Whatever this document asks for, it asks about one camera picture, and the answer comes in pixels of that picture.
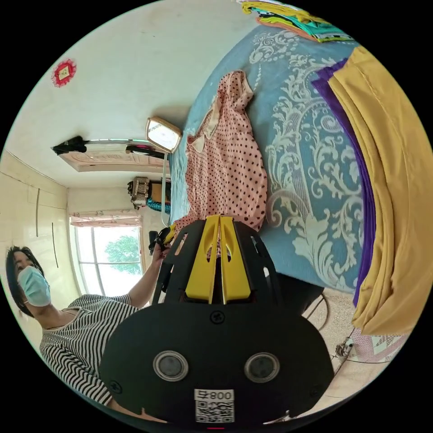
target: window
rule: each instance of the window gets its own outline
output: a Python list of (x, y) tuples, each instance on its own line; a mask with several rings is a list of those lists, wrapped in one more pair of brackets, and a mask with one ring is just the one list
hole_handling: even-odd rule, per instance
[(75, 239), (88, 293), (125, 295), (143, 276), (137, 227), (75, 227)]

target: curtain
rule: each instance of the curtain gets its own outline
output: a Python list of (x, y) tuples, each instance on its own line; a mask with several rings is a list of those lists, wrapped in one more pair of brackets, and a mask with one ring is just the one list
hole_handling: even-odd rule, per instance
[(135, 209), (73, 212), (71, 225), (76, 227), (141, 227), (142, 217)]

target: face mask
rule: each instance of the face mask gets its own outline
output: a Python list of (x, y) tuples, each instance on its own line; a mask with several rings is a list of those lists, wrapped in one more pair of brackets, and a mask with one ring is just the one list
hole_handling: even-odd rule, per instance
[(18, 283), (30, 305), (45, 307), (51, 303), (50, 285), (35, 267), (27, 266), (23, 269), (18, 274)]

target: window frame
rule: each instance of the window frame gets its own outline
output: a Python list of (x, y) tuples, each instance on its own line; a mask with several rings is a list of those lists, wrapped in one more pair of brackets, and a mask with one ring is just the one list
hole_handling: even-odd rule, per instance
[(95, 267), (95, 271), (96, 271), (96, 276), (98, 279), (98, 283), (99, 283), (99, 289), (101, 291), (101, 295), (102, 296), (106, 296), (105, 294), (105, 290), (104, 290), (104, 285), (102, 283), (102, 278), (101, 278), (101, 272), (99, 269), (99, 265), (127, 265), (127, 264), (139, 264), (141, 266), (141, 272), (142, 275), (144, 275), (146, 267), (145, 267), (145, 261), (144, 261), (144, 256), (142, 254), (142, 247), (143, 247), (143, 239), (142, 239), (142, 230), (141, 227), (137, 227), (138, 228), (138, 254), (139, 254), (139, 260), (136, 262), (99, 262), (97, 260), (97, 254), (96, 254), (96, 242), (95, 242), (95, 230), (94, 227), (90, 227), (90, 236), (91, 236), (91, 241), (92, 241), (92, 254), (93, 254), (93, 262), (88, 262), (88, 261), (82, 261), (81, 260), (81, 254), (80, 254), (80, 245), (79, 245), (79, 240), (78, 240), (78, 229), (80, 227), (77, 226), (73, 226), (74, 229), (74, 243), (75, 243), (75, 256), (77, 258), (77, 264), (78, 264), (78, 268), (79, 268), (79, 272), (80, 272), (80, 277), (81, 277), (81, 281), (83, 282), (83, 288), (85, 290), (85, 292), (87, 294), (90, 293), (89, 288), (87, 286), (87, 282), (86, 282), (86, 278), (84, 276), (84, 272), (83, 272), (83, 266), (82, 265), (93, 265)]

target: red ornament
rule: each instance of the red ornament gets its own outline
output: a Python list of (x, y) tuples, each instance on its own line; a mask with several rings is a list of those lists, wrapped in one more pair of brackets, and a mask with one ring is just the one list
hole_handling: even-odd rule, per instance
[(75, 72), (77, 72), (77, 65), (74, 61), (66, 59), (63, 62), (60, 62), (56, 69), (54, 69), (51, 77), (53, 84), (56, 87), (62, 87), (68, 84), (75, 75)]

